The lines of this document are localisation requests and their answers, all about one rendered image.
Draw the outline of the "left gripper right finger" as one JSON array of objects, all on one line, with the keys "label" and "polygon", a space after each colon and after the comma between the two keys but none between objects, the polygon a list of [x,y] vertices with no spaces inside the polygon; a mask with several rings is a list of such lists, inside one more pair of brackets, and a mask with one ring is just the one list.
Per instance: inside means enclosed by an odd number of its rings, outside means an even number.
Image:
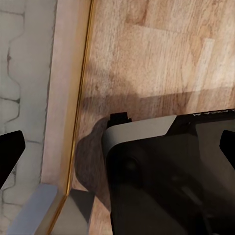
[{"label": "left gripper right finger", "polygon": [[219,147],[235,169],[235,132],[224,130],[220,139]]}]

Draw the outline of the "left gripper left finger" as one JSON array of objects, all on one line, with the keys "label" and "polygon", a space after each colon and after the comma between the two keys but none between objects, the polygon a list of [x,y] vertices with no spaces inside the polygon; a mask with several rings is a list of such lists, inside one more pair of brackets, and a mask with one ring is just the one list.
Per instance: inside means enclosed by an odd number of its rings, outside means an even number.
[{"label": "left gripper left finger", "polygon": [[20,130],[0,135],[0,189],[24,149],[24,136]]}]

